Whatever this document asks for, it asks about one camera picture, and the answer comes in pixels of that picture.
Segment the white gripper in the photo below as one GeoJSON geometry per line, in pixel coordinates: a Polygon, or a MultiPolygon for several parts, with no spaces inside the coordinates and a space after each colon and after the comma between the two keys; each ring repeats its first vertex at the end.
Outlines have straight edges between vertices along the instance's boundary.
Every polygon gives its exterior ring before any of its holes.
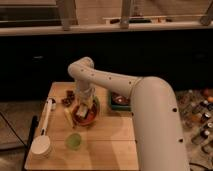
{"type": "Polygon", "coordinates": [[[89,87],[86,89],[82,89],[81,87],[76,88],[76,97],[77,104],[80,106],[81,104],[85,104],[90,109],[93,105],[93,96],[94,96],[94,88],[89,87]]]}

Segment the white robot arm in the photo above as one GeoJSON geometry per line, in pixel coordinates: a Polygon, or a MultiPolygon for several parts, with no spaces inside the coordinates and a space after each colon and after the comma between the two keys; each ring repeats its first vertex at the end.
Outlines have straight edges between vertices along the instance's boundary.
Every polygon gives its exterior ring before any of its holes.
{"type": "Polygon", "coordinates": [[[68,66],[82,100],[98,85],[130,100],[140,171],[190,171],[175,93],[155,76],[129,76],[96,70],[89,57],[68,66]]]}

